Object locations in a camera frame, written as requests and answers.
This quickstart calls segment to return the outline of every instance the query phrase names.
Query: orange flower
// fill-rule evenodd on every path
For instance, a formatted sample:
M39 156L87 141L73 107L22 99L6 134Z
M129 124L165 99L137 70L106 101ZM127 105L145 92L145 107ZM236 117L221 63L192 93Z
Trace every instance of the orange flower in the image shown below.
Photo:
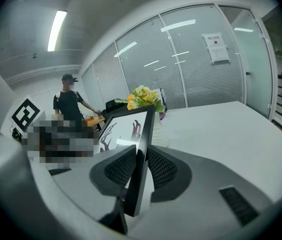
M136 97L133 94L130 94L129 97L127 97L128 102L134 102Z
M134 109L133 104L132 104L132 103L129 103L129 104L127 105L127 109L128 109L128 110L133 110L133 109Z

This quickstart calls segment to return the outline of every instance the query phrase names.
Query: flower bouquet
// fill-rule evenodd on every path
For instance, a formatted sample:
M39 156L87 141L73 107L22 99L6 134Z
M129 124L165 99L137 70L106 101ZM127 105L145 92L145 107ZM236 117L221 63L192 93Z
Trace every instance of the flower bouquet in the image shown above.
M151 91L149 87L144 85L133 88L131 91L132 94L130 94L128 98L118 98L114 101L116 103L127 103L128 110L134 110L154 104L155 112L163 113L165 111L165 106L158 98L158 93L156 91Z

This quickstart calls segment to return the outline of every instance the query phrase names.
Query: black t-shirt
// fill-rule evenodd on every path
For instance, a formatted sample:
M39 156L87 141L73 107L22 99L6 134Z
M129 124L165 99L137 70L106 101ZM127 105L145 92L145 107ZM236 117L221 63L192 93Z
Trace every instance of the black t-shirt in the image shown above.
M82 102L83 99L78 92L72 90L68 92L60 92L59 101L57 96L53 99L53 109L60 110L63 114L63 120L82 120L83 116L79 110L78 102Z

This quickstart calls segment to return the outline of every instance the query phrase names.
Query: white table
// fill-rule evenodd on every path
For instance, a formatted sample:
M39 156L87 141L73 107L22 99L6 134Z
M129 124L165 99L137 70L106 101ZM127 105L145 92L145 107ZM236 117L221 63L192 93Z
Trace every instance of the white table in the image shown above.
M282 131L240 102L168 110L169 148L213 159L282 198Z

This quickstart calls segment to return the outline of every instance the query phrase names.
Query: white tabletop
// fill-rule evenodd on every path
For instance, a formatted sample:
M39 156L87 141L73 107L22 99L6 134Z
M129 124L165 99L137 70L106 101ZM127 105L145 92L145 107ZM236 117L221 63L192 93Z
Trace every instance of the white tabletop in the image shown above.
M169 148L213 159L282 198L282 131L240 102L168 110Z

